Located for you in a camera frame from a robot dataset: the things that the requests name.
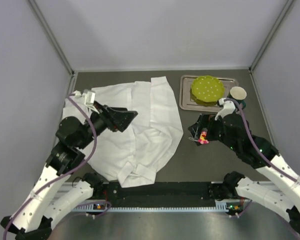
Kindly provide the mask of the pink flower brooch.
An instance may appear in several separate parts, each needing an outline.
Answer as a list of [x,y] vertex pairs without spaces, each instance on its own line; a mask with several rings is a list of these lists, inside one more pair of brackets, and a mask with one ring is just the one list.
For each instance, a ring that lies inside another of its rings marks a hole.
[[207,145],[210,142],[207,140],[207,132],[201,131],[196,132],[194,135],[188,138],[190,141],[194,142],[197,146]]

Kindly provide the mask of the white shirt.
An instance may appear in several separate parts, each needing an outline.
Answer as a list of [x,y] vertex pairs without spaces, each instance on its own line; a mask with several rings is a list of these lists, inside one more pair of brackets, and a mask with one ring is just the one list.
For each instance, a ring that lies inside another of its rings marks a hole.
[[93,170],[123,188],[151,185],[175,154],[184,134],[174,91],[166,77],[95,87],[95,100],[110,107],[137,111],[124,132],[106,129],[95,152],[90,143],[82,152]]

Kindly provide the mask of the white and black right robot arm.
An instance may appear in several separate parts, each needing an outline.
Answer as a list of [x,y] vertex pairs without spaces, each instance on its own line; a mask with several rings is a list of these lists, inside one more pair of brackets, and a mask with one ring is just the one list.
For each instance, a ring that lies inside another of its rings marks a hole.
[[226,195],[248,198],[266,207],[286,220],[300,235],[300,176],[268,140],[251,133],[249,123],[242,115],[200,114],[188,131],[197,142],[221,142],[280,191],[269,190],[233,171],[224,177],[222,183]]

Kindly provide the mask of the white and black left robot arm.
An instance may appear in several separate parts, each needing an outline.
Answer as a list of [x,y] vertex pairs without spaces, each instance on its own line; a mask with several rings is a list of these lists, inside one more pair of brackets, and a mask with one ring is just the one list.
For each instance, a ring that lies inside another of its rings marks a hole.
[[100,134],[105,130],[122,133],[138,115],[137,111],[110,107],[97,101],[91,105],[91,115],[77,104],[75,107],[85,121],[68,116],[60,122],[55,134],[58,143],[52,148],[32,191],[13,215],[5,216],[0,222],[4,239],[12,233],[17,240],[47,240],[62,219],[90,199],[104,183],[100,175],[87,173],[72,190],[53,200],[70,176],[93,156],[85,156],[82,150],[92,144],[91,153],[94,153]]

